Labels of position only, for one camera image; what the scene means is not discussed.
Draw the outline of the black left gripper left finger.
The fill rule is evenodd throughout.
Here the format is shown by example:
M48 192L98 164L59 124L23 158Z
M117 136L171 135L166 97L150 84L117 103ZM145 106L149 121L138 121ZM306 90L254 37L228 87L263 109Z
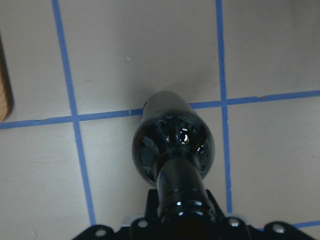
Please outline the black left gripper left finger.
M146 206L144 219L147 221L150 226L161 225L160 218L158 216L158 207L159 207L159 196L156 189L150 189L147 193Z

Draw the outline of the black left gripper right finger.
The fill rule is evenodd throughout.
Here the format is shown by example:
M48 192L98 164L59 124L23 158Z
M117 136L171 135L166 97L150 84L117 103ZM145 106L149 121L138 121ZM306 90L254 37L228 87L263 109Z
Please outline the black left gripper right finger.
M224 212L220 208L213 194L208 189L205 190L203 208L203 223L205 225L217 224L225 218Z

